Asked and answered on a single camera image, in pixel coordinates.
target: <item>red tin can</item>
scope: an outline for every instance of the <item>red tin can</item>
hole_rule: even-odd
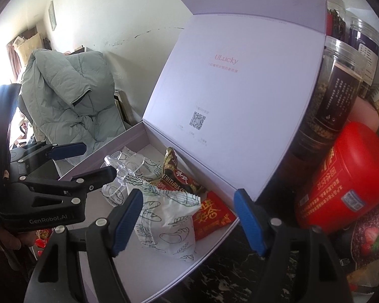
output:
[[[345,126],[314,178],[295,201],[299,225],[331,233],[379,204],[379,138],[366,125]]]

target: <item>person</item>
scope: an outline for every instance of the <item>person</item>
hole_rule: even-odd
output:
[[[19,250],[21,245],[31,247],[34,245],[36,239],[37,235],[35,231],[12,235],[0,226],[0,240],[7,249]]]
[[[25,232],[21,234],[11,234],[0,226],[0,241],[8,250],[19,252],[18,257],[24,257],[25,261],[30,261],[28,250],[37,238],[35,232]],[[28,281],[24,278],[20,270],[13,270],[8,262],[8,257],[0,246],[0,303],[23,303]]]

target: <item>gift box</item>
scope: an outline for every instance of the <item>gift box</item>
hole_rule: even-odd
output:
[[[146,108],[133,126],[62,179],[99,168],[127,146],[162,162],[171,146],[179,168],[233,209],[245,188],[256,200],[282,160],[319,72],[326,0],[182,0],[193,16],[181,33]],[[88,194],[87,226],[112,207]],[[237,221],[196,243],[192,262],[142,247],[133,232],[115,267],[133,303],[148,302],[197,268]],[[84,279],[93,290],[87,259]]]

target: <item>qr code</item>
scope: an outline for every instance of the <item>qr code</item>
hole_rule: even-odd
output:
[[[352,189],[349,192],[347,192],[344,196],[342,196],[341,200],[353,212],[358,212],[362,207],[365,206],[365,203]]]
[[[193,126],[194,128],[196,128],[197,130],[200,130],[202,127],[202,124],[204,123],[204,120],[205,120],[205,116],[195,111],[189,124]]]

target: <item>hand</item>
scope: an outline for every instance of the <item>hand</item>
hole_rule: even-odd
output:
[[[21,245],[27,245],[28,247],[31,247],[34,245],[35,239],[37,239],[35,231],[23,232],[22,234],[13,236],[0,226],[0,240],[8,249],[19,250],[21,248]]]

